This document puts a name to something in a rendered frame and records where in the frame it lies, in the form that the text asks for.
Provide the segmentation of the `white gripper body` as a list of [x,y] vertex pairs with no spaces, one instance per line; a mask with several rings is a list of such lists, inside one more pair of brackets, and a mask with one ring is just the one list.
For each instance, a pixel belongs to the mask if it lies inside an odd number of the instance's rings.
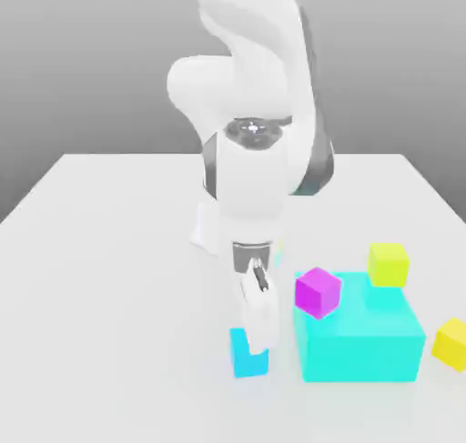
[[274,348],[279,342],[278,291],[261,267],[250,267],[240,278],[243,298],[241,316],[249,351],[253,355]]

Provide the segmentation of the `small cyan cube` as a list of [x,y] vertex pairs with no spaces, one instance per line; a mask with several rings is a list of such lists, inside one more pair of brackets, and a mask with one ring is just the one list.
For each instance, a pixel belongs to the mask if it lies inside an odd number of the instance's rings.
[[252,354],[243,328],[229,330],[230,358],[236,378],[264,376],[268,374],[269,352],[265,349]]

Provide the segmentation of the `small magenta cube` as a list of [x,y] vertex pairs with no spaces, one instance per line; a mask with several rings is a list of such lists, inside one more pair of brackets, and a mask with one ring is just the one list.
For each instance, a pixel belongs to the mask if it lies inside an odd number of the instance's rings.
[[330,272],[314,267],[295,282],[295,306],[321,320],[340,302],[342,280]]

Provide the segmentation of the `small lime cube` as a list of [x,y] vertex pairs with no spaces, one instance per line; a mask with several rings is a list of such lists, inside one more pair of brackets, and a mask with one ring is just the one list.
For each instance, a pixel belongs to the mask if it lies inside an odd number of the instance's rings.
[[403,244],[370,244],[368,275],[374,287],[405,287],[409,269],[410,259]]

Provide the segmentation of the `small yellow cube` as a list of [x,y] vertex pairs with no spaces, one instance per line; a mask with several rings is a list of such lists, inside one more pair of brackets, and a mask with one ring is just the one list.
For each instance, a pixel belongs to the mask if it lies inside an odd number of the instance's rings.
[[431,354],[458,372],[466,371],[466,323],[453,317],[442,325]]

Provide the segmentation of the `large turquoise box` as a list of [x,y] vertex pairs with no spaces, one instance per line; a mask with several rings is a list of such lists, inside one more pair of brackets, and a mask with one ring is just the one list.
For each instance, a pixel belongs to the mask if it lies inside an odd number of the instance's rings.
[[306,382],[413,382],[426,334],[399,287],[374,287],[365,272],[335,272],[339,306],[322,319],[293,308]]

